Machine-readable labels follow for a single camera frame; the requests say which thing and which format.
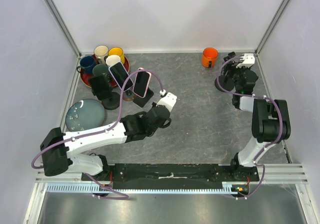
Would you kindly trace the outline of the cream mug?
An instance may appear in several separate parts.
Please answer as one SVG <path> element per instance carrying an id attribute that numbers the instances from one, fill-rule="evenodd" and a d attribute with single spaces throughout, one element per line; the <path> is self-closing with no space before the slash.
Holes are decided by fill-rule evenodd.
<path id="1" fill-rule="evenodd" d="M 104 63 L 104 64 L 106 63 L 105 59 L 107 58 L 108 53 L 109 53 L 109 48 L 105 45 L 97 46 L 94 49 L 94 55 L 95 55 L 97 61 L 100 63 Z"/>

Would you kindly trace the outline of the white mug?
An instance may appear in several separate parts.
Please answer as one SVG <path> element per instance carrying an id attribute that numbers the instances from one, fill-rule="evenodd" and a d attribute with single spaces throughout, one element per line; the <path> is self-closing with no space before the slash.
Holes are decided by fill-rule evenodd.
<path id="1" fill-rule="evenodd" d="M 106 58 L 105 62 L 108 67 L 111 67 L 117 64 L 118 62 L 121 62 L 121 58 L 118 55 L 110 55 Z"/>

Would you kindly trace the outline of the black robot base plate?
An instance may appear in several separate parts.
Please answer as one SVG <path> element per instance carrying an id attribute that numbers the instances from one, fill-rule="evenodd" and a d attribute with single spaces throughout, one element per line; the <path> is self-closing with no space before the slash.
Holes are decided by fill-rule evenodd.
<path id="1" fill-rule="evenodd" d="M 176 190 L 221 189 L 223 182 L 259 181 L 257 167 L 218 164 L 129 164 L 117 163 L 94 176 L 112 181 L 114 189 Z"/>

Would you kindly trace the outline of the dark green mug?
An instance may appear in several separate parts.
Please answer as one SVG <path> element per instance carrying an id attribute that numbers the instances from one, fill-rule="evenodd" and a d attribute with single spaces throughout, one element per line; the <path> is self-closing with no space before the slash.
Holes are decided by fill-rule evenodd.
<path id="1" fill-rule="evenodd" d="M 107 76 L 109 75 L 109 68 L 107 65 L 105 64 L 97 64 L 94 68 L 93 68 L 93 75 L 94 76 Z"/>

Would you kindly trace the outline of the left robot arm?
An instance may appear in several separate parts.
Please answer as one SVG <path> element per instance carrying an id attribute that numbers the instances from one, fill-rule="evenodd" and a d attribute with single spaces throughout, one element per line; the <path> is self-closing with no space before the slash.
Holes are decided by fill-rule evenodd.
<path id="1" fill-rule="evenodd" d="M 171 123 L 173 104 L 159 101 L 145 112 L 123 117 L 112 123 L 78 133 L 63 133 L 53 128 L 40 145 L 45 176 L 56 176 L 66 171 L 78 171 L 106 180 L 110 169 L 105 157 L 85 155 L 85 151 L 113 144 L 124 144 L 151 137 L 157 129 Z"/>

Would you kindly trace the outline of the black round-base phone stand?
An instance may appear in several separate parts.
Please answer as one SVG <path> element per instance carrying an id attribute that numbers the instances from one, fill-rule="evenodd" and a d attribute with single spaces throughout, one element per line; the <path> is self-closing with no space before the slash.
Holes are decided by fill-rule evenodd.
<path id="1" fill-rule="evenodd" d="M 220 75 L 215 79 L 214 85 L 219 91 L 223 92 L 222 88 L 227 91 L 231 91 L 234 88 L 234 81 L 232 79 L 235 72 L 234 64 L 235 61 L 230 61 L 222 68 Z"/>

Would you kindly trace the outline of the blue ceramic plate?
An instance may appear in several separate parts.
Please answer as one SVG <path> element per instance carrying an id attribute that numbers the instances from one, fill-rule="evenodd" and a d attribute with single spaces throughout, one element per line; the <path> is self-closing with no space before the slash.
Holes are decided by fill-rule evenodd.
<path id="1" fill-rule="evenodd" d="M 106 113 L 103 105 L 94 99 L 83 99 L 74 103 L 66 113 L 65 124 L 69 131 L 83 131 L 100 127 Z"/>

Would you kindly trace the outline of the wooden round-base phone stand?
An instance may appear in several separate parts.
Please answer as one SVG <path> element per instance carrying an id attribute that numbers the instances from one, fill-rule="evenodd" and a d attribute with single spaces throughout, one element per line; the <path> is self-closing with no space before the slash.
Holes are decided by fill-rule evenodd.
<path id="1" fill-rule="evenodd" d="M 132 90 L 126 90 L 122 93 L 122 99 L 125 101 L 133 101 L 136 98 L 136 94 Z"/>

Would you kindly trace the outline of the phone in purple case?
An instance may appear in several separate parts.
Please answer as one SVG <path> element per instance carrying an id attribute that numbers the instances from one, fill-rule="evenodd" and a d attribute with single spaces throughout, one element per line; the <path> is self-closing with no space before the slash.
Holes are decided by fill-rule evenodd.
<path id="1" fill-rule="evenodd" d="M 117 85 L 122 89 L 123 86 L 124 87 L 124 91 L 127 91 L 128 89 L 130 89 L 131 87 L 133 87 L 133 81 L 131 80 L 131 78 L 129 78 L 125 83 L 125 80 L 129 77 L 129 74 L 127 72 L 127 70 L 125 69 L 124 65 L 122 64 L 122 62 L 117 62 L 116 64 L 110 66 L 109 68 L 109 72 L 112 75 L 112 77 L 114 78 L 114 80 L 116 81 Z"/>

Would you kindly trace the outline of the red round tray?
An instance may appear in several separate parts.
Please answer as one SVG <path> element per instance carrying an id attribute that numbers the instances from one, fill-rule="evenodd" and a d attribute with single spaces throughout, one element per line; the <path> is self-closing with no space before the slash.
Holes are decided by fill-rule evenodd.
<path id="1" fill-rule="evenodd" d="M 124 59 L 125 59 L 124 67 L 125 67 L 125 69 L 129 72 L 129 70 L 130 70 L 129 60 L 128 60 L 128 58 L 127 58 L 126 56 L 125 56 Z M 77 71 L 78 71 L 79 74 L 80 74 L 80 79 L 82 80 L 82 82 L 83 82 L 87 87 L 90 88 L 91 85 L 90 85 L 90 83 L 89 83 L 89 78 L 93 77 L 93 75 L 86 74 L 86 73 L 84 72 L 84 69 L 82 69 L 80 66 L 78 67 Z M 117 84 L 116 84 L 115 80 L 112 80 L 112 81 L 110 82 L 110 84 L 111 84 L 111 86 L 112 86 L 113 88 L 116 88 L 116 87 L 117 87 Z"/>

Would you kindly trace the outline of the black phone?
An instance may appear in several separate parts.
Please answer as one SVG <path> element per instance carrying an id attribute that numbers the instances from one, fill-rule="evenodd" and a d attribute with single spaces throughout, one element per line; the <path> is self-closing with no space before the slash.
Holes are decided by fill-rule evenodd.
<path id="1" fill-rule="evenodd" d="M 93 76 L 88 79 L 91 85 L 91 91 L 99 100 L 112 97 L 112 88 L 105 76 Z"/>

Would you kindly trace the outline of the black flat-base phone stand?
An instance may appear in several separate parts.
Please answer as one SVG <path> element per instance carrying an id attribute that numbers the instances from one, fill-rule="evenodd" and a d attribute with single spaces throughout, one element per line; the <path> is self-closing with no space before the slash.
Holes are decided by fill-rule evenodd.
<path id="1" fill-rule="evenodd" d="M 147 102 L 152 98 L 153 95 L 154 92 L 150 88 L 148 88 L 144 98 L 136 96 L 133 102 L 140 108 L 143 108 L 147 104 Z"/>

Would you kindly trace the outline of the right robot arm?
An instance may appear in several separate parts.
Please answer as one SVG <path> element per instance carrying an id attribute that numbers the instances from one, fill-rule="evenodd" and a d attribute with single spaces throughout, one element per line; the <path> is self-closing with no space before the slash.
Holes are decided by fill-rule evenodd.
<path id="1" fill-rule="evenodd" d="M 273 100 L 254 94 L 258 80 L 252 70 L 254 57 L 225 57 L 220 76 L 215 86 L 222 92 L 232 94 L 235 108 L 252 114 L 251 139 L 243 150 L 231 160 L 229 175 L 233 180 L 242 180 L 247 174 L 253 175 L 259 159 L 273 146 L 291 135 L 288 105 L 285 100 Z"/>

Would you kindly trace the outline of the yellow mug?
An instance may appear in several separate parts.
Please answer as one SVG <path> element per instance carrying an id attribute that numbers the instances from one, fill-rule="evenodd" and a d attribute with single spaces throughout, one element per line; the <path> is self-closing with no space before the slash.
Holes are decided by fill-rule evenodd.
<path id="1" fill-rule="evenodd" d="M 122 48 L 120 47 L 113 47 L 109 50 L 108 55 L 117 55 L 120 57 L 121 62 L 124 64 L 125 63 L 125 55 L 124 55 L 124 51 Z"/>

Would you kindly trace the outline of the blue mug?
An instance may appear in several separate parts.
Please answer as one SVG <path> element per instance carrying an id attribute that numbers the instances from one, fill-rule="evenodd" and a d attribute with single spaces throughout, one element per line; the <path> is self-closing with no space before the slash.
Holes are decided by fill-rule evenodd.
<path id="1" fill-rule="evenodd" d="M 97 62 L 93 56 L 85 56 L 80 59 L 79 66 L 76 67 L 77 72 L 81 72 L 82 69 L 85 74 L 93 75 L 93 69 L 97 65 Z"/>

